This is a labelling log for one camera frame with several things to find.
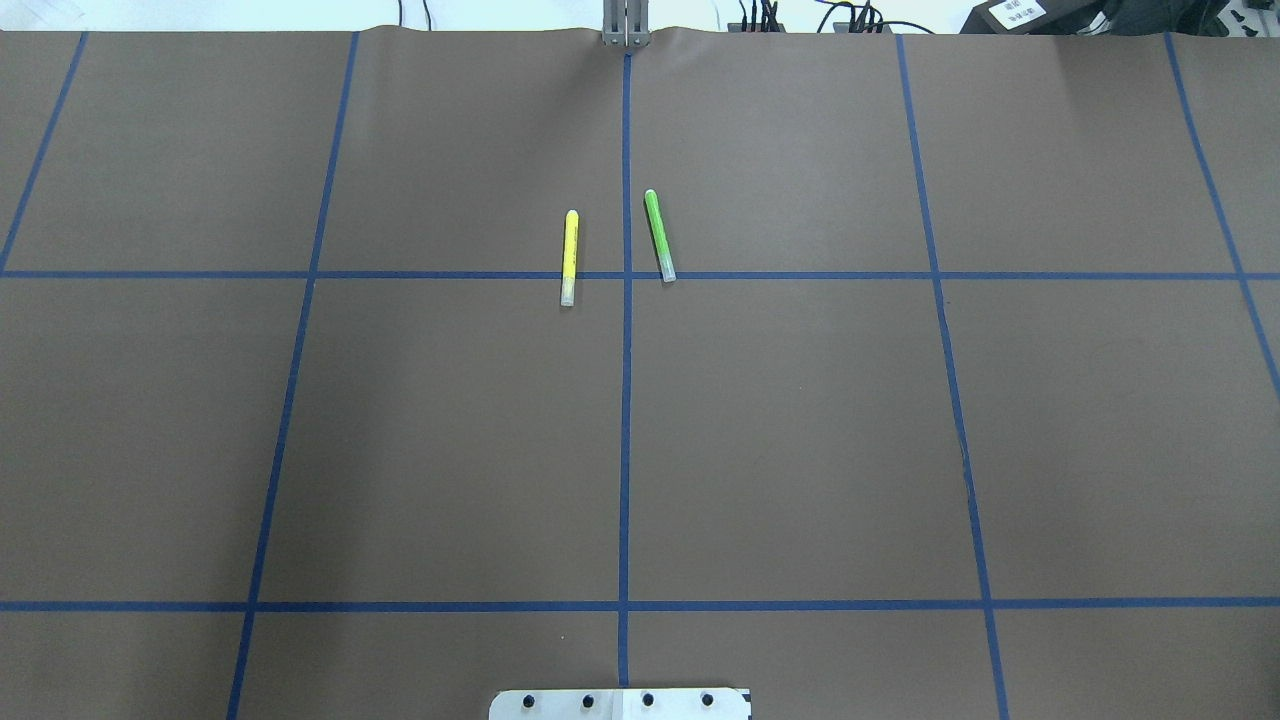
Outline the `green marker pen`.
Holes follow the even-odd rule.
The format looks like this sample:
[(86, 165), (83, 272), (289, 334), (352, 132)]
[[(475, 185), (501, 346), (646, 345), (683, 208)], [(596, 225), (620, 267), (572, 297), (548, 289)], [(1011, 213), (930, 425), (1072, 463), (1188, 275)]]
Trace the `green marker pen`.
[(662, 215), (659, 195), (654, 188), (646, 188), (643, 199), (660, 279), (664, 284), (675, 283), (678, 277), (675, 269), (675, 258), (669, 246), (666, 222)]

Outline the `yellow marker pen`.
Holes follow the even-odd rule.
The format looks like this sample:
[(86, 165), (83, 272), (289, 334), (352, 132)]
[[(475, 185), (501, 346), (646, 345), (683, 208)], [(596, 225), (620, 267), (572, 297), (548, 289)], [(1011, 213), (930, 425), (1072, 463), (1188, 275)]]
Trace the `yellow marker pen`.
[(570, 209), (564, 214), (561, 256), (559, 305), (573, 307), (579, 268), (580, 214)]

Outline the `aluminium frame post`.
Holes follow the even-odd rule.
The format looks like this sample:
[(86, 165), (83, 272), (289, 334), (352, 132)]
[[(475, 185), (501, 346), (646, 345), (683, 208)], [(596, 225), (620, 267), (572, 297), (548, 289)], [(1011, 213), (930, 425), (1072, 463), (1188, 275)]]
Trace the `aluminium frame post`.
[(652, 41), (648, 0), (604, 0), (602, 42), (608, 47), (645, 47)]

